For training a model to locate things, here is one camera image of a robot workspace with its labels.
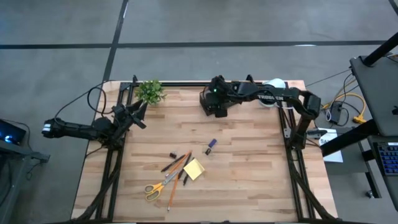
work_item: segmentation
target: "potted plant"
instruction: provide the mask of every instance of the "potted plant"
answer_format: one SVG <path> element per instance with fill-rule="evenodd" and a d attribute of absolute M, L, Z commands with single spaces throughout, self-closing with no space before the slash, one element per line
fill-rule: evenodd
<path fill-rule="evenodd" d="M 149 105 L 155 105 L 167 96 L 167 94 L 163 94 L 162 84 L 158 80 L 141 83 L 136 91 L 136 95 L 139 100 L 144 100 Z"/>

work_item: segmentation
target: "scissors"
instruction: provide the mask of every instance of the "scissors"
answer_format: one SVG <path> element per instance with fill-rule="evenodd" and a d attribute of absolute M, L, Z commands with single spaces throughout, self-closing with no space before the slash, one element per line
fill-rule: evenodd
<path fill-rule="evenodd" d="M 175 171 L 174 173 L 170 174 L 163 182 L 158 183 L 156 185 L 149 184 L 145 186 L 145 193 L 147 194 L 145 196 L 145 199 L 150 202 L 155 199 L 157 199 L 160 196 L 160 192 L 164 188 L 164 186 L 170 182 L 170 180 L 173 179 L 178 174 L 178 171 Z"/>

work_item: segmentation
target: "orange scissor handle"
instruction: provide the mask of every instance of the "orange scissor handle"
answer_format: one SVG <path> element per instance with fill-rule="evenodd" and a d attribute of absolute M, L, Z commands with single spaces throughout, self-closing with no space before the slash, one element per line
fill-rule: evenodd
<path fill-rule="evenodd" d="M 164 185 L 160 185 L 160 187 L 158 187 L 157 189 L 154 189 L 151 192 L 147 193 L 147 195 L 145 196 L 145 199 L 148 202 L 157 199 L 160 196 L 160 192 L 162 191 L 163 188 L 164 188 Z"/>
<path fill-rule="evenodd" d="M 156 185 L 149 184 L 149 185 L 145 186 L 145 190 L 144 191 L 147 194 L 151 194 L 157 189 L 162 190 L 162 188 L 163 188 L 163 185 L 162 185 L 162 182 L 160 182 L 160 183 L 158 183 Z"/>

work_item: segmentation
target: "electronic device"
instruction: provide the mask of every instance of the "electronic device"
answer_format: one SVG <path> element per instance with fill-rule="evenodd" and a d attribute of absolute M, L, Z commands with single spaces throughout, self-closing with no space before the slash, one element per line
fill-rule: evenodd
<path fill-rule="evenodd" d="M 113 106 L 113 123 L 107 117 L 98 118 L 91 125 L 69 123 L 60 118 L 53 118 L 44 122 L 42 134 L 46 138 L 71 136 L 95 140 L 108 149 L 119 149 L 123 147 L 122 137 L 131 125 L 136 124 L 141 129 L 146 128 L 146 125 L 141 122 L 144 119 L 146 108 L 147 103 L 143 103 L 142 100 L 132 105 Z"/>
<path fill-rule="evenodd" d="M 0 140 L 21 145 L 26 131 L 0 119 Z"/>
<path fill-rule="evenodd" d="M 398 175 L 398 142 L 375 142 L 385 175 Z"/>
<path fill-rule="evenodd" d="M 226 83 L 221 75 L 211 79 L 210 84 L 200 93 L 200 104 L 209 116 L 226 117 L 228 108 L 235 104 L 253 100 L 265 100 L 268 105 L 286 102 L 301 115 L 297 126 L 290 132 L 291 146 L 294 149 L 304 149 L 307 128 L 311 121 L 318 117 L 321 99 L 309 91 L 298 88 L 277 88 L 273 85 L 257 86 L 251 75 L 246 81 Z"/>
<path fill-rule="evenodd" d="M 333 124 L 338 124 L 341 116 L 341 108 L 343 107 L 343 103 L 341 102 L 333 102 L 330 106 L 330 120 L 329 122 Z"/>

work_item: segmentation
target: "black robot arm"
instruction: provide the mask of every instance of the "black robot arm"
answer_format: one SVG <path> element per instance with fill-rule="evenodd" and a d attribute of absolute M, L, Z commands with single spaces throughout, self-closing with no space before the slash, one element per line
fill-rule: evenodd
<path fill-rule="evenodd" d="M 200 93 L 200 103 L 206 115 L 226 117 L 228 108 L 235 104 L 262 100 L 267 104 L 287 102 L 301 115 L 298 125 L 290 132 L 290 145 L 296 149 L 305 147 L 306 131 L 312 120 L 318 117 L 321 99 L 309 91 L 298 88 L 276 88 L 272 85 L 257 86 L 248 75 L 245 82 L 226 83 L 222 76 L 214 77 L 208 88 Z"/>
<path fill-rule="evenodd" d="M 117 149 L 122 146 L 121 138 L 131 125 L 136 124 L 141 129 L 146 128 L 142 122 L 146 108 L 147 103 L 142 104 L 142 100 L 129 106 L 122 104 L 113 106 L 113 123 L 107 117 L 98 118 L 91 125 L 69 123 L 60 118 L 53 118 L 44 122 L 42 134 L 46 138 L 70 136 L 95 140 L 105 147 Z"/>

